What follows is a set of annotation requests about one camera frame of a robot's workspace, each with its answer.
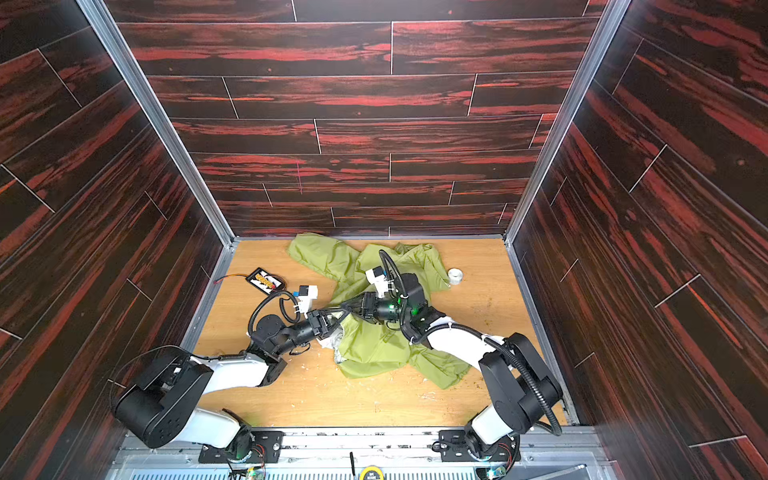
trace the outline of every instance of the green fabric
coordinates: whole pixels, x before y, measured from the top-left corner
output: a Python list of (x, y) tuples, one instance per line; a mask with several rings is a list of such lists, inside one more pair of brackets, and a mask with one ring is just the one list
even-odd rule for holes
[[(338, 282), (331, 305), (353, 298), (367, 290), (366, 270), (381, 265), (379, 250), (384, 249), (395, 261), (401, 273), (415, 273), (429, 300), (432, 292), (449, 288), (448, 274), (437, 249), (430, 244), (403, 245), (394, 249), (368, 245), (358, 252), (341, 240), (315, 233), (297, 235), (288, 246), (295, 261)], [(400, 333), (384, 325), (373, 325), (354, 316), (342, 321), (344, 337), (339, 352), (345, 360), (339, 364), (342, 373), (351, 379), (374, 376), (411, 364), (439, 388), (447, 389), (458, 383), (469, 370), (469, 364), (453, 355), (430, 350), (422, 345), (409, 345)]]

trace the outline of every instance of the red and black wood panel wall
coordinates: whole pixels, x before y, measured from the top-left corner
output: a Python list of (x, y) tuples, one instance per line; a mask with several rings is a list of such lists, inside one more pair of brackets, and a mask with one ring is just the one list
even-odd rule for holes
[(221, 244), (74, 0), (0, 12), (0, 478), (102, 478)]
[(107, 1), (241, 236), (501, 233), (604, 3)]
[(634, 0), (515, 239), (627, 480), (768, 478), (766, 7)]

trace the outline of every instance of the table surface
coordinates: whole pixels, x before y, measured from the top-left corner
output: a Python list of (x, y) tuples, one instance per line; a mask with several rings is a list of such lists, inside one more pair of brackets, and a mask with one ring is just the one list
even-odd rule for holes
[[(432, 243), (446, 269), (459, 268), (464, 280), (432, 294), (436, 309), (485, 333), (527, 336), (541, 351), (528, 318), (515, 274), (501, 239), (401, 240)], [(336, 282), (288, 257), (289, 240), (241, 242), (228, 273), (251, 273), (262, 267), (283, 277), (289, 289), (317, 285), (313, 308), (325, 306)], [(393, 247), (397, 240), (347, 240), (362, 250), (368, 243)], [(223, 280), (194, 352), (236, 353), (248, 347), (248, 319), (264, 295), (243, 277)], [(277, 313), (274, 302), (264, 312)], [(288, 366), (266, 388), (238, 388), (205, 395), (200, 407), (228, 408), (259, 426), (457, 426), (464, 425), (489, 403), (488, 390), (476, 369), (457, 385), (441, 390), (411, 366), (366, 379), (347, 379), (333, 363), (333, 351), (313, 342), (309, 352), (285, 356)], [(561, 403), (555, 406), (566, 425)]]

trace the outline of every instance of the yellow tape measure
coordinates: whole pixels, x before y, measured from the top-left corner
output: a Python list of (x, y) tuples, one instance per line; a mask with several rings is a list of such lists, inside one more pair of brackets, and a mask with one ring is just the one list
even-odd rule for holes
[(384, 480), (384, 474), (379, 467), (365, 467), (360, 473), (360, 480)]

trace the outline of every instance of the robotic arm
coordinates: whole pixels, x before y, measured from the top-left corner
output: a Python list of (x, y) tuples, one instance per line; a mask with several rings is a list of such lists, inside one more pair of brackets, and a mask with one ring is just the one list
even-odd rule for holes
[[(396, 323), (411, 343), (451, 353), (482, 372), (491, 405), (465, 426), (467, 448), (475, 458), (487, 458), (499, 439), (527, 432), (542, 416), (555, 435), (561, 433), (551, 407), (562, 398), (562, 389), (525, 336), (490, 336), (454, 322), (427, 303), (416, 275), (401, 274), (383, 250), (379, 255), (382, 267), (367, 275), (375, 292), (305, 313), (293, 295), (273, 292), (248, 322), (246, 350), (202, 357), (173, 347), (136, 377), (114, 406), (114, 415), (150, 448), (174, 440), (198, 442), (225, 449), (231, 462), (245, 462), (253, 452), (250, 426), (232, 412), (197, 408), (200, 397), (237, 386), (270, 385), (286, 367), (284, 354), (326, 338), (353, 313), (370, 323)], [(277, 315), (256, 323), (265, 305), (277, 298), (289, 325)], [(286, 311), (286, 299), (293, 304), (293, 316)]]

